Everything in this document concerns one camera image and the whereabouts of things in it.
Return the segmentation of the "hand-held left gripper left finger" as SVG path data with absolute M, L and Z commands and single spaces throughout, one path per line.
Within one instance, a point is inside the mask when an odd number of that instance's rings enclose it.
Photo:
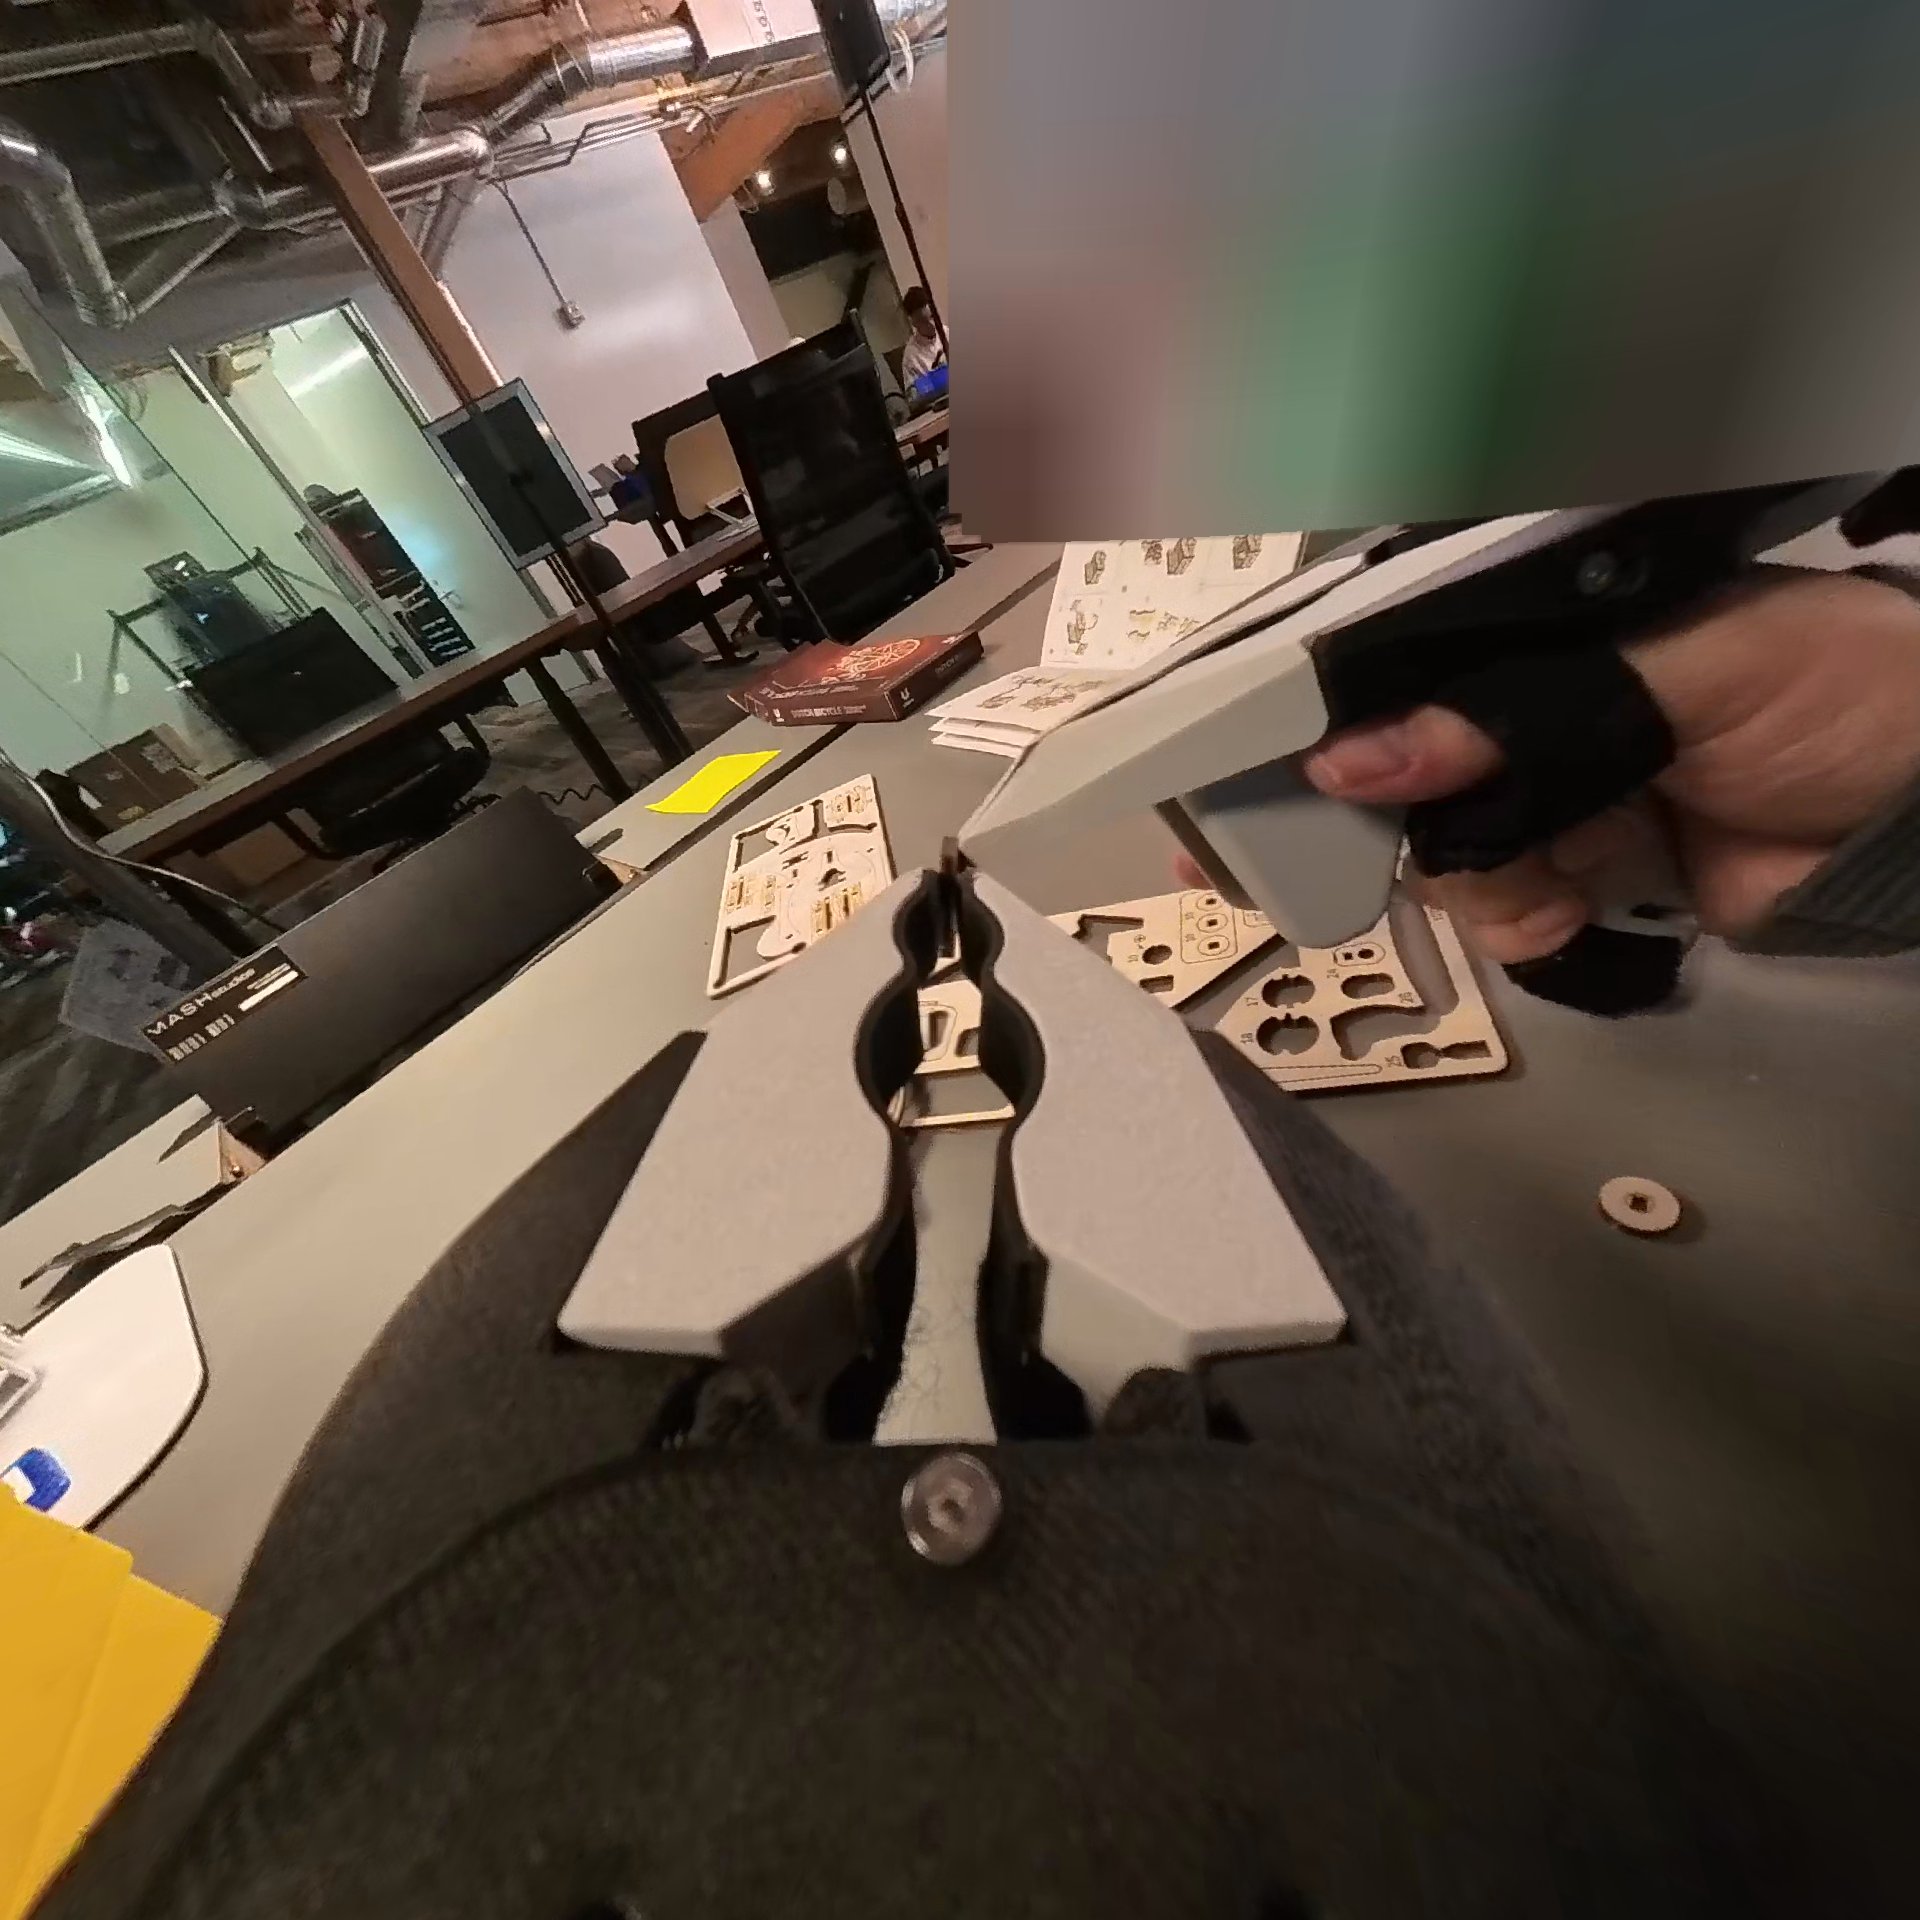
M 708 1024 L 558 1333 L 732 1366 L 896 1348 L 915 1228 L 889 1106 L 926 1056 L 944 935 L 944 879 L 902 876 Z

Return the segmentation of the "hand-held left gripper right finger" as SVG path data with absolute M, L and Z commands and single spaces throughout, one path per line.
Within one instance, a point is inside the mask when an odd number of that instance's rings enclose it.
M 1349 1312 L 1182 1018 L 972 872 L 980 1067 L 1011 1099 L 979 1273 L 990 1399 L 1338 1342 Z

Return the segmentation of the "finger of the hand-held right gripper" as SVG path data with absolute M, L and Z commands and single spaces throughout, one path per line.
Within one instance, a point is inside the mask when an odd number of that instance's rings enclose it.
M 1368 868 L 1373 814 L 1260 773 L 1331 729 L 1314 640 L 1366 603 L 1366 553 L 1327 553 L 1195 630 L 1030 745 L 964 820 L 990 868 L 1030 843 L 1142 807 L 1182 801 L 1231 868 Z

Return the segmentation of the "wooden parts sheet with holes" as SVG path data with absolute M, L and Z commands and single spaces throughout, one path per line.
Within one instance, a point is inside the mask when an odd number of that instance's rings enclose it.
M 1284 1093 L 1377 1093 L 1507 1071 L 1507 1041 L 1449 913 L 1402 894 L 1340 947 L 1304 947 L 1219 889 L 1052 916 L 1169 1011 L 1236 987 L 1212 1030 Z

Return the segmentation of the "person's right forearm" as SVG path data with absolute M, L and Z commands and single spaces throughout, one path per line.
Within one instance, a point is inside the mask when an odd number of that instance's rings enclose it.
M 1736 939 L 1760 956 L 1900 956 L 1917 950 L 1917 791 L 1852 833 Z

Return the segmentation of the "wooden parts sheet with engraving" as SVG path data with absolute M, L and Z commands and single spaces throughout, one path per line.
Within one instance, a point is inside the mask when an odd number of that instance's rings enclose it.
M 772 977 L 893 882 L 872 773 L 754 820 L 730 840 L 707 996 L 725 997 Z

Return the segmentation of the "brown model kit box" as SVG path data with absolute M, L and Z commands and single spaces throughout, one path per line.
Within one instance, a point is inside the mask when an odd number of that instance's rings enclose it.
M 810 642 L 732 687 L 732 705 L 781 729 L 902 723 L 980 660 L 979 630 Z

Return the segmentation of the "person's right hand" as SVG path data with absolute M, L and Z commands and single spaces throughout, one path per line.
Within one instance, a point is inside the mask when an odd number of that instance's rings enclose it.
M 1624 660 L 1676 743 L 1651 788 L 1501 868 L 1425 868 L 1425 896 L 1479 956 L 1541 962 L 1665 836 L 1700 933 L 1811 953 L 1811 926 L 1771 927 L 1777 908 L 1917 788 L 1917 578 L 1767 564 Z

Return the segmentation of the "white instruction booklet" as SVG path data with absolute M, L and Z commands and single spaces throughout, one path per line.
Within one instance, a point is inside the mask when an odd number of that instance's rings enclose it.
M 1294 573 L 1307 532 L 1068 543 L 1042 660 L 932 707 L 936 743 L 1018 756 L 1206 622 Z

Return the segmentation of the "black case with label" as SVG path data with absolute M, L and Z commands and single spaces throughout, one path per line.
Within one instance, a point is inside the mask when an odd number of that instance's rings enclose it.
M 491 996 L 619 889 L 512 791 L 143 1024 L 168 1077 L 252 1145 L 282 1145 Z

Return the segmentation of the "yellow sticky note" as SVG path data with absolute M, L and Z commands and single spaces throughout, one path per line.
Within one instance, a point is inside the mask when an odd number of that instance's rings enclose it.
M 646 808 L 660 818 L 707 818 L 732 791 L 754 784 L 778 756 L 781 749 L 715 752 L 669 791 L 651 800 Z

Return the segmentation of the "black mesh office chair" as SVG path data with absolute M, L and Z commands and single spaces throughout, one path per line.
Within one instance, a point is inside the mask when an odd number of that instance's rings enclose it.
M 817 635 L 856 642 L 953 577 L 860 321 L 708 378 L 708 396 L 761 541 Z

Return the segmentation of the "chair with tan back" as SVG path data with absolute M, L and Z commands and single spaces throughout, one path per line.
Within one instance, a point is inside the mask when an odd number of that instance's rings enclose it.
M 732 438 L 714 393 L 673 400 L 632 423 L 637 468 L 651 491 L 651 522 L 666 550 L 686 550 L 719 528 L 754 518 Z

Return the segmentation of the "grey printed board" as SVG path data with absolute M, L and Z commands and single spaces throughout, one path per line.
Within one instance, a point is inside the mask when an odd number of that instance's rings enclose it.
M 162 1049 L 150 1024 L 189 996 L 197 975 L 178 953 L 125 921 L 85 926 L 60 996 L 60 1024 L 88 1041 L 125 1048 L 146 1062 Z

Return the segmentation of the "black cabinet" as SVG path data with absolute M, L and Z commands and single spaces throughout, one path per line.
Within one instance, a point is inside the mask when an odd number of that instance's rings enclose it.
M 397 684 L 326 607 L 185 670 L 189 695 L 252 756 L 271 756 L 391 697 Z

